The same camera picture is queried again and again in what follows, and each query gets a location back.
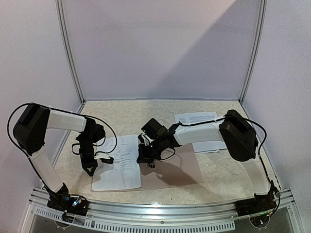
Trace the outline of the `pink paper folder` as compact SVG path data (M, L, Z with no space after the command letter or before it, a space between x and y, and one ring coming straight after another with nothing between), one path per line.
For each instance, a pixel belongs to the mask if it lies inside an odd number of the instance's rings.
M192 145L176 149L176 154L164 161L155 161L155 168L139 164L141 188L125 191L146 191L179 187L203 182Z

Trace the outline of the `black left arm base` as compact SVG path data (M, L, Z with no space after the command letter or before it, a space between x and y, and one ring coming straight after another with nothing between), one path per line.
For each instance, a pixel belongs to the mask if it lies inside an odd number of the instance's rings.
M49 192L47 206L69 214L86 216L90 202L81 195Z

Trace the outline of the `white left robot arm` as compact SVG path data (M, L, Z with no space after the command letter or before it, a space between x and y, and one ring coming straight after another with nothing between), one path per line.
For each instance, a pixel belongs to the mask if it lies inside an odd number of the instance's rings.
M45 150L48 129L78 132L78 155L83 170L92 177L98 166L94 144L105 137L104 127L91 116L49 108L37 103L25 103L24 111L13 127L17 147L26 153L32 167L49 193L56 193L53 202L62 211L72 207L66 185L61 181L49 161Z

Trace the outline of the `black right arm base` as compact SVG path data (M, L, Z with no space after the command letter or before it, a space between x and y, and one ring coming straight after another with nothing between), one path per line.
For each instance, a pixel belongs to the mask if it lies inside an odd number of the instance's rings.
M273 191L269 191L265 195L254 194L252 198L238 200L234 205L238 216L266 213L277 208Z

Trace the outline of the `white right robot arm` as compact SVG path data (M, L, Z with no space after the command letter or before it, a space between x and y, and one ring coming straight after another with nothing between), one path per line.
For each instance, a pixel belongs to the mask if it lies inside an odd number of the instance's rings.
M258 123L242 117L236 110L228 110L224 116L193 124L181 122L169 128L161 125L156 119L150 119L138 136L137 163L148 164L154 168L155 161L161 160L166 149L198 142L224 142L230 156L241 162L246 170L253 188L254 196L251 207L261 212L270 204L270 198L280 197L280 192L269 177L267 168L260 155L263 143L257 139L253 125Z

